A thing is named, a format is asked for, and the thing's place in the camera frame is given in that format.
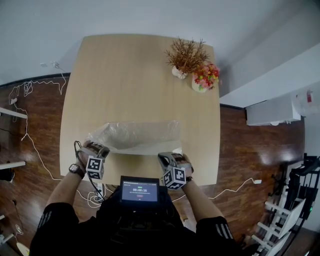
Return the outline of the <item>person's left hand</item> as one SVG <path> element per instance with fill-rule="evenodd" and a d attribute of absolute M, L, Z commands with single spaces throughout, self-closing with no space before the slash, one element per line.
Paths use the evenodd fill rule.
<path fill-rule="evenodd" d="M 101 150 L 104 149 L 104 146 L 92 141 L 86 141 L 82 145 L 82 152 L 86 153 L 89 156 L 98 156 Z"/>

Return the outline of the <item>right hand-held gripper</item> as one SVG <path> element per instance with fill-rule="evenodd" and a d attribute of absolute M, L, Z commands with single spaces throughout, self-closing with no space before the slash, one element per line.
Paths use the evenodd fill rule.
<path fill-rule="evenodd" d="M 157 155 L 163 170 L 162 183 L 170 190 L 178 190 L 191 181 L 192 175 L 187 175 L 184 168 L 177 167 L 172 154 L 175 152 L 161 152 Z"/>

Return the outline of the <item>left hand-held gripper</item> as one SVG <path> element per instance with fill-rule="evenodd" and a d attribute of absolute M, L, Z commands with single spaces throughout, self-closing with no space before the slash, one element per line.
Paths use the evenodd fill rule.
<path fill-rule="evenodd" d="M 76 161 L 79 163 L 81 170 L 84 171 L 84 174 L 87 174 L 91 179 L 101 180 L 104 175 L 104 163 L 109 152 L 110 150 L 104 146 L 99 155 L 94 157 L 82 152 L 82 146 L 80 146 L 79 149 L 75 150 L 75 156 Z"/>

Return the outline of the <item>person's right hand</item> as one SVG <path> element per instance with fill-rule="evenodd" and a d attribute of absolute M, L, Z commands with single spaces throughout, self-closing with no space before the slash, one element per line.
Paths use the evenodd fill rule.
<path fill-rule="evenodd" d="M 185 169 L 185 172 L 188 176 L 191 176 L 193 174 L 193 166 L 186 154 L 173 153 L 172 156 L 176 162 L 176 166 L 179 169 Z"/>

